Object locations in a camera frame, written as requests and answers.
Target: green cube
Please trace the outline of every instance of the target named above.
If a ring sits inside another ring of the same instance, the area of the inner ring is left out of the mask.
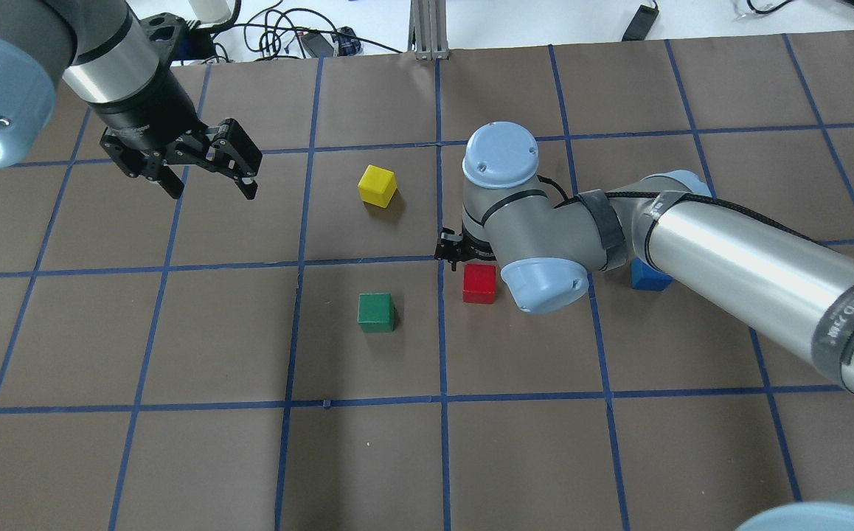
[[[358,325],[363,332],[394,332],[396,321],[390,293],[362,293],[358,296]]]

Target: blue cube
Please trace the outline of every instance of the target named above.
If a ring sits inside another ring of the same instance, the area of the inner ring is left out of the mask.
[[[630,287],[633,289],[663,291],[672,281],[673,277],[651,268],[639,258],[630,262]]]

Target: cube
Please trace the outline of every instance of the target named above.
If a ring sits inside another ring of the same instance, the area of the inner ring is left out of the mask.
[[[394,179],[394,172],[378,166],[369,165],[358,182],[358,194],[362,201],[380,208],[387,208],[397,191],[398,182]]]
[[[673,281],[673,277],[660,273],[646,265],[639,258],[630,262],[630,286],[640,291],[663,291]]]
[[[362,327],[362,332],[394,332],[397,320],[390,293],[362,293],[358,296],[358,326]]]
[[[467,263],[463,268],[463,302],[492,305],[496,301],[496,267]]]

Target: red cube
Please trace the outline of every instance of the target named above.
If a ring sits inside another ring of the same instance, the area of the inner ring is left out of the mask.
[[[496,301],[496,267],[467,263],[463,268],[463,302],[492,305]]]

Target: gray robot arm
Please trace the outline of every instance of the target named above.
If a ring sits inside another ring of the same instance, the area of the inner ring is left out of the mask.
[[[184,31],[166,13],[136,19],[124,0],[0,2],[0,167],[26,156],[62,77],[108,126],[100,144],[127,176],[177,198],[168,165],[196,164],[253,198],[259,149],[234,119],[202,123],[171,74]]]
[[[854,259],[713,201],[689,171],[653,175],[554,208],[535,178],[538,146],[484,125],[463,161],[463,231],[436,258],[497,260],[524,312],[588,292],[588,275],[635,257],[665,272],[854,392]]]

